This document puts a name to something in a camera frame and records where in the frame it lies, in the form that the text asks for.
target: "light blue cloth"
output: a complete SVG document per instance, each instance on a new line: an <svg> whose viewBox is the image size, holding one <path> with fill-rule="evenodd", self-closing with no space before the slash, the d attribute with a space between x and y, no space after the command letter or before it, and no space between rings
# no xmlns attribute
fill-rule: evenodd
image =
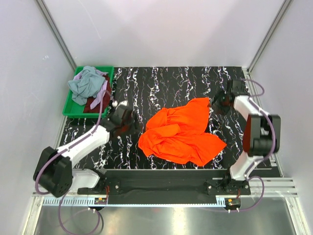
<svg viewBox="0 0 313 235"><path fill-rule="evenodd" d="M95 67L92 67L94 70L96 70L96 73L99 74L100 76L103 76L103 75L107 75L108 72L102 72L100 70L97 70ZM79 80L82 78L82 72L83 71L80 71L77 75L74 76L73 80Z"/></svg>
<svg viewBox="0 0 313 235"><path fill-rule="evenodd" d="M104 81L105 78L100 76L95 68L85 66L81 72L81 79L68 82L68 86L73 92L72 100L79 105L86 104L88 97L97 97Z"/></svg>

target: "metal floor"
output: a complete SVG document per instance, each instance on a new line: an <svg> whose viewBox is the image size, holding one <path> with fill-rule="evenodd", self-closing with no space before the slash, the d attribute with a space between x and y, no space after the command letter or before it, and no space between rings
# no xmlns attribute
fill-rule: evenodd
<svg viewBox="0 0 313 235"><path fill-rule="evenodd" d="M242 208L254 204L251 198L242 199ZM62 207L66 221L82 207ZM212 208L104 208L104 226L98 235L295 235L295 230L283 198L264 198L249 212L228 214ZM90 232L97 216L89 211L65 223L75 234ZM36 235L66 234L59 226L57 207L43 206L35 231Z"/></svg>

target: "orange shirt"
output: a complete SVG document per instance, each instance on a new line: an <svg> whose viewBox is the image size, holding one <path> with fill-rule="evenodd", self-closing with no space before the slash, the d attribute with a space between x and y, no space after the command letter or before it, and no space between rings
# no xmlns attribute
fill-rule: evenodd
<svg viewBox="0 0 313 235"><path fill-rule="evenodd" d="M226 147L217 136L204 132L208 119L209 98L163 108L148 121L138 146L146 156L154 154L179 164L191 161L204 166Z"/></svg>

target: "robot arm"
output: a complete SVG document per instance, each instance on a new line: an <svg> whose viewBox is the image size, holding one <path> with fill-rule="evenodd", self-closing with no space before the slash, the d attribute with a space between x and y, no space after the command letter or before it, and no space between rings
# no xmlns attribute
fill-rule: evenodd
<svg viewBox="0 0 313 235"><path fill-rule="evenodd" d="M228 81L227 90L219 92L214 97L212 105L217 106L221 114L226 114L230 108L234 108L246 120L243 151L237 162L228 169L228 175L224 179L225 185L234 181L245 181L253 169L264 160L264 156L270 152L273 141L274 153L279 150L280 117L261 109L247 95L245 85L241 81ZM264 115L267 115L271 121L276 134L275 140L272 139L270 126Z"/></svg>
<svg viewBox="0 0 313 235"><path fill-rule="evenodd" d="M54 157L61 153L43 171L39 184L55 197L63 196L70 189L95 188L99 182L99 172L90 169L72 169L81 159L97 147L123 134L133 134L140 129L136 115L128 107L127 101L121 102L115 112L102 119L98 126L71 143L57 149L47 147L42 151L33 179L39 171Z"/></svg>

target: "dark red cloth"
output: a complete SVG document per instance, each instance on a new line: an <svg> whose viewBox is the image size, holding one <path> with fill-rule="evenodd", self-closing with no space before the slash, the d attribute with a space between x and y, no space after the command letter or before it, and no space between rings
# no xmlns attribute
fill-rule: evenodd
<svg viewBox="0 0 313 235"><path fill-rule="evenodd" d="M107 91L111 94L111 86L110 86L110 78L109 76L107 75L103 75L106 80L108 81L108 84L107 84ZM108 106L109 102L110 102L110 95L106 92L103 96L103 99L102 99L102 113L104 112L104 110L106 109L106 107ZM94 107L94 109L90 109L90 105L91 103L94 101L94 98L93 97L89 97L87 99L87 103L85 105L85 108L84 108L84 111L83 113L99 113L100 112L100 103Z"/></svg>

